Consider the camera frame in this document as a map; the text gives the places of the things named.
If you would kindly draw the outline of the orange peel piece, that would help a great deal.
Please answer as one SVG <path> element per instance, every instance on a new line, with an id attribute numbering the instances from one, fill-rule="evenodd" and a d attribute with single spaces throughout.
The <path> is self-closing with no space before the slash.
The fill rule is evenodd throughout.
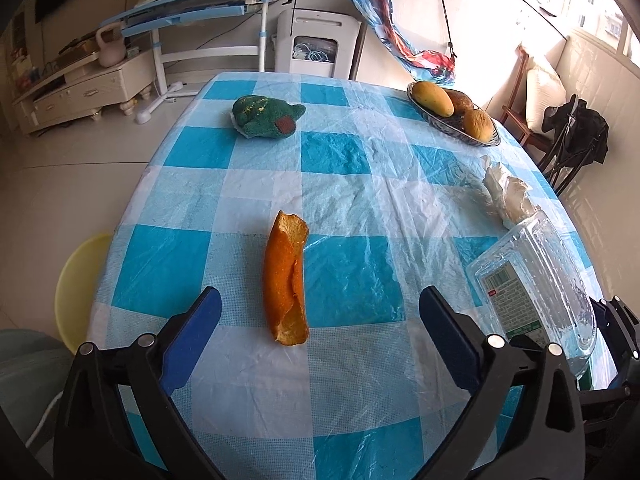
<path id="1" fill-rule="evenodd" d="M 274 220 L 262 266 L 262 304 L 273 339 L 282 346 L 309 337 L 304 300 L 306 222 L 280 210 Z"/>

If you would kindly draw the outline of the cream tv cabinet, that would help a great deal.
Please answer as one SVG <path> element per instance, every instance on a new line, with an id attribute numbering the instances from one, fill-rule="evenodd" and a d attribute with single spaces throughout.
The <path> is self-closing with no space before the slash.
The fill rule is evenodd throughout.
<path id="1" fill-rule="evenodd" d="M 83 117 L 96 122 L 112 105 L 129 116 L 137 99 L 149 99 L 154 79 L 150 51 L 111 67 L 101 66 L 93 53 L 35 84 L 13 101 L 13 108 L 24 134 Z"/>

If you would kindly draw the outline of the light blue seat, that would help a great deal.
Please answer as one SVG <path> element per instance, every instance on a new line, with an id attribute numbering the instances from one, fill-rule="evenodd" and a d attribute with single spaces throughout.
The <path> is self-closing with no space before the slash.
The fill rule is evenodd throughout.
<path id="1" fill-rule="evenodd" d="M 35 330 L 1 332 L 1 431 L 12 429 L 40 463 L 50 464 L 58 404 L 73 355 Z"/>

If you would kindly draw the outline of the pink kettlebell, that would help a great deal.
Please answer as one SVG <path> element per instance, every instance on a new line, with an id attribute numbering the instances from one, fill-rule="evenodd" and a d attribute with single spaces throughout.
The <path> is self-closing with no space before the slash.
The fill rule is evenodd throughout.
<path id="1" fill-rule="evenodd" d="M 103 36 L 110 32 L 112 39 L 106 41 Z M 122 26 L 119 22 L 114 22 L 100 27 L 96 31 L 96 44 L 99 47 L 98 61 L 102 67 L 111 67 L 122 60 L 126 56 L 126 47 L 124 37 L 122 36 Z"/>

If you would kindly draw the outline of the colourful hanging cloth bag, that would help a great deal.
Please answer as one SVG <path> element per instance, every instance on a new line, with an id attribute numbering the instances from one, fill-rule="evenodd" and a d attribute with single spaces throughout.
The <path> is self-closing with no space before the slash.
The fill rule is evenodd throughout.
<path id="1" fill-rule="evenodd" d="M 392 0 L 350 1 L 374 31 L 382 46 L 396 58 L 414 80 L 434 82 L 445 87 L 454 84 L 457 55 L 454 53 L 454 45 L 451 41 L 445 0 L 440 0 L 440 4 L 445 19 L 449 53 L 433 49 L 416 50 L 395 25 Z"/>

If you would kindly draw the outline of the wooden chair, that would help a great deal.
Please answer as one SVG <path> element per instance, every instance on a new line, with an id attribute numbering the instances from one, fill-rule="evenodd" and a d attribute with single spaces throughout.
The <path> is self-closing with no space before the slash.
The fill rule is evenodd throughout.
<path id="1" fill-rule="evenodd" d="M 518 56 L 518 62 L 515 65 L 515 79 L 506 104 L 502 106 L 499 122 L 504 126 L 511 125 L 515 128 L 512 136 L 523 148 L 531 145 L 537 150 L 547 153 L 551 148 L 551 141 L 541 133 L 534 133 L 526 122 L 526 81 L 529 62 L 532 58 L 521 44 L 518 45 L 515 52 Z"/>

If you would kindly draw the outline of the green plush toy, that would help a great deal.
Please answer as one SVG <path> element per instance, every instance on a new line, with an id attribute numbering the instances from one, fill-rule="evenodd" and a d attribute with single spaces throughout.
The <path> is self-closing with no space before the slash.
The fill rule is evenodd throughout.
<path id="1" fill-rule="evenodd" d="M 269 96 L 241 96 L 231 109 L 235 130 L 247 139 L 285 139 L 306 113 L 303 104 L 290 104 Z"/>

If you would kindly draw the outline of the yellow mango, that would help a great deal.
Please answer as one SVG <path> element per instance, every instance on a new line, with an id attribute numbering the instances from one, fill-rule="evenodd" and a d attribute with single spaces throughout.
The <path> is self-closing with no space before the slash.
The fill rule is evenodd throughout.
<path id="1" fill-rule="evenodd" d="M 454 114 L 454 103 L 448 93 L 431 81 L 417 81 L 411 88 L 412 98 L 422 107 L 440 117 Z"/>

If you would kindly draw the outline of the white cushion on chair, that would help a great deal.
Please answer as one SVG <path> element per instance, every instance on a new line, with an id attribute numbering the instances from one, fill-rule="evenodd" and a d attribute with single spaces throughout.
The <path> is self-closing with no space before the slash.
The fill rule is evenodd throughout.
<path id="1" fill-rule="evenodd" d="M 534 133 L 550 138 L 551 132 L 542 130 L 544 112 L 566 102 L 566 90 L 560 76 L 542 55 L 530 61 L 526 81 L 526 122 Z"/>

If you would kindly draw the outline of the white plastic bag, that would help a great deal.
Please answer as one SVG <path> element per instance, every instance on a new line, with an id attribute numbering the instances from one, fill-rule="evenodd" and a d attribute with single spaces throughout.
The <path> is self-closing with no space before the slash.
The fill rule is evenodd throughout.
<path id="1" fill-rule="evenodd" d="M 536 214 L 539 207 L 530 199 L 528 192 L 532 188 L 526 182 L 511 174 L 502 162 L 494 162 L 487 155 L 482 161 L 484 187 L 507 229 Z"/>

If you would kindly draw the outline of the blue white checkered tablecloth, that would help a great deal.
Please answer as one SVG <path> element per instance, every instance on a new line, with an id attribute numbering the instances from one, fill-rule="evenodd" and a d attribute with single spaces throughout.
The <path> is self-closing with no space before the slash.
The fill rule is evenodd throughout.
<path id="1" fill-rule="evenodd" d="M 241 96 L 303 104 L 285 139 L 233 127 Z M 476 148 L 433 129 L 404 92 L 311 76 L 224 73 L 188 106 L 143 171 L 113 237 L 88 336 L 123 347 L 207 287 L 221 319 L 174 402 L 230 479 L 409 479 L 468 396 L 420 320 L 436 286 L 478 315 L 466 267 L 506 230 L 482 157 L 532 189 L 591 297 L 602 292 L 574 224 L 507 133 Z M 262 304 L 278 212 L 308 226 L 309 337 L 282 346 Z"/>

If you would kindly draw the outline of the brown fruit at back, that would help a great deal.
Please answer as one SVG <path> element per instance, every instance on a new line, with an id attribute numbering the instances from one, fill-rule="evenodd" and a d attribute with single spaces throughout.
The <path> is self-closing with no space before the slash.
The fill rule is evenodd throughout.
<path id="1" fill-rule="evenodd" d="M 464 92 L 454 89 L 446 89 L 445 92 L 449 96 L 454 106 L 454 112 L 457 115 L 464 115 L 468 110 L 474 110 L 474 103 Z"/>

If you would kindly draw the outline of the black folding chair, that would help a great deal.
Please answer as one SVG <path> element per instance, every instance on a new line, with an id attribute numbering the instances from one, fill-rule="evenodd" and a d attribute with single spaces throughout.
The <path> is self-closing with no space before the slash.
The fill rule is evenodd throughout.
<path id="1" fill-rule="evenodd" d="M 604 164 L 608 152 L 608 123 L 576 94 L 558 107 L 544 111 L 541 130 L 552 132 L 551 148 L 538 164 L 557 196 L 572 183 L 582 167 Z"/>

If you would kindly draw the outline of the white air purifier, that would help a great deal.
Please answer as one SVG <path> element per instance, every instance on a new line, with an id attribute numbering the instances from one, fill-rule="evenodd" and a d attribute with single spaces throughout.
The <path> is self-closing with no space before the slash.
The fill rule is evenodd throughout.
<path id="1" fill-rule="evenodd" d="M 348 79 L 359 32 L 360 23 L 347 14 L 285 10 L 273 38 L 274 71 Z"/>

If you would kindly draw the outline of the yellow plastic trash bin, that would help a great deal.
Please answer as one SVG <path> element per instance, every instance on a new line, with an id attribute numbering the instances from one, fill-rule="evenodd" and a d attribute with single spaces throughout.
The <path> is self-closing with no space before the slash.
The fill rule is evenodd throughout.
<path id="1" fill-rule="evenodd" d="M 111 234 L 82 242 L 67 258 L 54 294 L 54 317 L 65 347 L 73 354 L 86 340 L 96 288 L 101 278 Z"/>

